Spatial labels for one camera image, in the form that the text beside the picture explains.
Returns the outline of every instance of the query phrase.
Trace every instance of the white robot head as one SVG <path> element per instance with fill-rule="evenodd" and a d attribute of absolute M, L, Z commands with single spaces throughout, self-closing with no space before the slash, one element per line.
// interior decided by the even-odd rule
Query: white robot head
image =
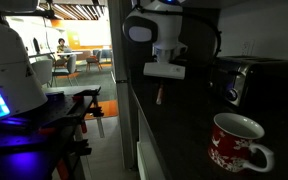
<path fill-rule="evenodd" d="M 142 9 L 135 7 L 125 20 L 123 32 L 129 41 L 153 45 L 157 62 L 145 64 L 145 75 L 184 78 L 185 67 L 169 63 L 187 50 L 187 46 L 178 41 L 182 26 L 179 14 L 182 11 L 177 0 L 155 0 Z"/>

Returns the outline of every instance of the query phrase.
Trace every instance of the countertop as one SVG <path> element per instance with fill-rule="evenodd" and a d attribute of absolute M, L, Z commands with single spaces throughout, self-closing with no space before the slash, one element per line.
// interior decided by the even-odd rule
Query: countertop
<path fill-rule="evenodd" d="M 164 81 L 164 99 L 155 103 L 157 78 L 131 70 L 131 84 L 139 108 L 156 141 L 155 149 L 167 179 L 288 179 L 288 107 L 241 113 L 207 91 L 205 69 L 188 69 L 184 80 Z M 275 153 L 275 167 L 268 173 L 245 170 L 235 174 L 219 168 L 207 153 L 213 117 L 234 112 L 261 124 L 265 135 L 260 143 Z M 265 165 L 261 153 L 255 164 Z"/>

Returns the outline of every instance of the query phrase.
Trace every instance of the wooden slat ceiling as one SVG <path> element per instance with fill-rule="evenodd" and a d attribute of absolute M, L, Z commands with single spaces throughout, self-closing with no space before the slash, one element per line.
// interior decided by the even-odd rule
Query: wooden slat ceiling
<path fill-rule="evenodd" d="M 39 7 L 42 9 L 48 9 L 48 4 L 40 3 Z M 53 4 L 52 9 L 58 19 L 63 20 L 98 20 L 103 16 L 105 11 L 104 5 L 82 5 L 82 4 Z"/>

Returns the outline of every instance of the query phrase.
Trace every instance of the mug handle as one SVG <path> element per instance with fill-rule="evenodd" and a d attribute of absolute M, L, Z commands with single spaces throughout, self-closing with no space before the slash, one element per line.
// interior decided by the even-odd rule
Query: mug handle
<path fill-rule="evenodd" d="M 273 151 L 269 150 L 267 147 L 260 145 L 260 144 L 255 144 L 255 143 L 251 143 L 249 146 L 249 149 L 255 153 L 257 149 L 261 150 L 266 158 L 266 167 L 262 168 L 262 167 L 258 167 L 255 166 L 254 164 L 250 163 L 249 161 L 245 161 L 243 163 L 243 168 L 249 168 L 252 169 L 254 171 L 258 171 L 258 172 L 268 172 L 270 170 L 273 169 L 274 167 L 274 153 Z"/>

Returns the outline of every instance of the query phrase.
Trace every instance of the red mug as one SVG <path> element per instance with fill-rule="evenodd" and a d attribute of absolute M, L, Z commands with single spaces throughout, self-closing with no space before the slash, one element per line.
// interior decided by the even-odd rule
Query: red mug
<path fill-rule="evenodd" d="M 255 143 L 265 134 L 262 126 L 250 118 L 233 113 L 215 115 L 214 123 L 208 154 L 216 164 L 231 172 L 245 168 L 258 172 L 273 169 L 274 153 Z M 266 167 L 258 167 L 249 162 L 251 154 L 257 149 L 264 153 Z"/>

